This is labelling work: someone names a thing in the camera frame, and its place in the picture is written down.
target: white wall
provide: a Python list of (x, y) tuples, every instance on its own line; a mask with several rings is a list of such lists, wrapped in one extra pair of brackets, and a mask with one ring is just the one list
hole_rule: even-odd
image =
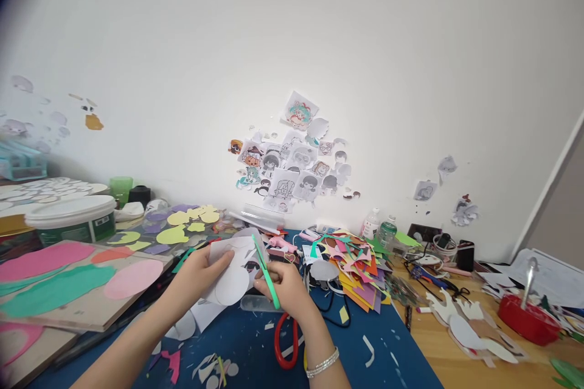
[[(318, 217), (358, 228), (379, 206), (444, 227), (506, 259), (584, 108), (582, 0), (9, 0), (0, 22), (1, 108), (35, 125), (44, 115), (11, 75), (69, 117), (53, 148), (65, 175), (129, 174), (173, 201), (237, 208), (227, 147), (248, 126), (276, 130), (293, 89), (347, 138), (358, 202), (318, 199), (288, 225)], [(105, 128), (83, 126), (79, 102)], [(454, 177), (428, 205), (419, 179)], [(454, 229), (456, 199), (482, 213)]]

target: red container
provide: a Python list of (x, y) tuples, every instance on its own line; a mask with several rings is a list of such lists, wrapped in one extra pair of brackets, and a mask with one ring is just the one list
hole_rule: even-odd
[(519, 296), (505, 295), (498, 315), (504, 323), (536, 345), (546, 346), (559, 338), (560, 324), (532, 304), (527, 303), (525, 310), (522, 310)]

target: stack of colored paper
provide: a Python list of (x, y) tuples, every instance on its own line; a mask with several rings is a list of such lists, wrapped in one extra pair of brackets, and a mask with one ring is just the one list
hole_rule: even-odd
[(366, 241), (347, 230), (325, 235), (321, 244), (330, 257), (329, 262), (338, 266), (339, 280), (345, 294), (366, 312), (381, 312), (381, 304), (391, 304), (386, 290), (386, 273), (391, 273), (384, 257), (388, 251), (377, 241)]

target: red scissors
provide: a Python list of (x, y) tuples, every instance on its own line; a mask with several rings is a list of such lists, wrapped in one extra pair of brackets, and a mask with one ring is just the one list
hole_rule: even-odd
[(282, 355), (282, 350), (280, 349), (280, 332), (282, 330), (282, 325), (284, 321), (290, 316), (288, 313), (284, 313), (280, 320), (278, 321), (278, 325), (276, 326), (276, 332), (274, 333), (274, 350), (276, 353), (276, 360), (284, 370), (290, 370), (294, 368), (296, 365), (296, 361), (298, 360), (298, 322), (296, 319), (292, 319), (292, 331), (294, 337), (292, 339), (292, 360), (288, 361), (284, 359)]

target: plastic bottle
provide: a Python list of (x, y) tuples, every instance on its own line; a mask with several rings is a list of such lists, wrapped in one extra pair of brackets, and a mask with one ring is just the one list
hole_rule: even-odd
[(395, 216), (388, 216), (388, 219), (381, 224), (379, 228), (378, 240), (381, 245), (390, 250), (394, 246), (397, 226), (395, 225)]
[(374, 208), (363, 222), (363, 227), (361, 228), (361, 237), (373, 240), (377, 234), (377, 228), (379, 228), (379, 208)]

